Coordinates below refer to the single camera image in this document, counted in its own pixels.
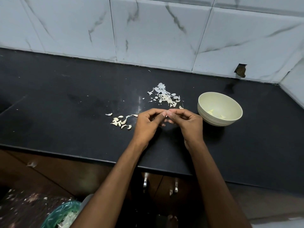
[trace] bowl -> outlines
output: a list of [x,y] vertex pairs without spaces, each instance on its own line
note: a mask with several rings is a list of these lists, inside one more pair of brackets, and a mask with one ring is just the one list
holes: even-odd
[[217,92],[201,94],[197,110],[203,120],[213,126],[228,126],[243,115],[242,107],[235,100]]

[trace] green plastic bag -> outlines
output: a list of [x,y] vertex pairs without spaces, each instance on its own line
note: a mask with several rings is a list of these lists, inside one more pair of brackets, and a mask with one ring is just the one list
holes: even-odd
[[57,224],[60,223],[71,211],[78,212],[80,208],[80,202],[70,201],[57,207],[51,212],[44,220],[41,228],[57,228]]

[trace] pile of garlic peels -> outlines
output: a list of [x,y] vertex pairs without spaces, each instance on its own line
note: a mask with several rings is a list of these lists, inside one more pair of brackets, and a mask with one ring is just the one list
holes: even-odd
[[170,107],[176,107],[176,104],[181,100],[180,96],[177,96],[176,94],[171,94],[168,91],[166,91],[166,86],[162,83],[159,83],[158,86],[153,88],[151,92],[148,91],[148,94],[152,95],[154,90],[157,92],[156,94],[157,96],[155,96],[155,99],[151,98],[152,100],[149,102],[156,101],[157,99],[159,103],[166,101]]
[[126,122],[127,122],[127,118],[128,117],[131,117],[131,116],[134,116],[134,117],[138,117],[137,114],[131,114],[131,115],[128,115],[126,116],[126,119],[124,121],[121,121],[119,120],[119,118],[124,118],[124,116],[118,116],[117,118],[113,118],[113,121],[111,124],[115,125],[115,126],[119,126],[120,128],[124,128],[125,126],[128,126],[128,130],[130,130],[132,128],[132,125],[126,125]]

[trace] black countertop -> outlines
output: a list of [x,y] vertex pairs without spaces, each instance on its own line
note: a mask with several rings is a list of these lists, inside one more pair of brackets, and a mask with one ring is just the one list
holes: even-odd
[[[111,125],[106,113],[168,108],[149,102],[147,91],[160,82],[196,113],[200,94],[226,94],[241,105],[243,117],[227,127],[204,123],[205,142],[224,179],[304,194],[304,111],[279,86],[8,49],[0,49],[0,82],[2,148],[110,165],[134,129]],[[135,126],[136,118],[128,123]],[[170,124],[157,130],[138,166],[194,174],[180,129]]]

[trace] white marble tile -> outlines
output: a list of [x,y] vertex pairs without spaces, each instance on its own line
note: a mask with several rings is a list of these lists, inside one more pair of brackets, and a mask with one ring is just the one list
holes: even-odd
[[304,0],[215,0],[214,7],[304,16]]
[[304,107],[304,58],[281,81],[280,86],[296,102]]
[[278,83],[303,39],[304,18],[213,7],[192,72],[236,77],[240,63],[245,79]]
[[190,72],[211,7],[111,0],[117,61]]
[[166,1],[166,2],[176,2],[176,3],[185,3],[193,5],[204,5],[212,6],[214,0],[157,0],[157,1]]
[[44,51],[19,0],[0,0],[0,47]]
[[21,0],[46,53],[116,61],[109,0]]

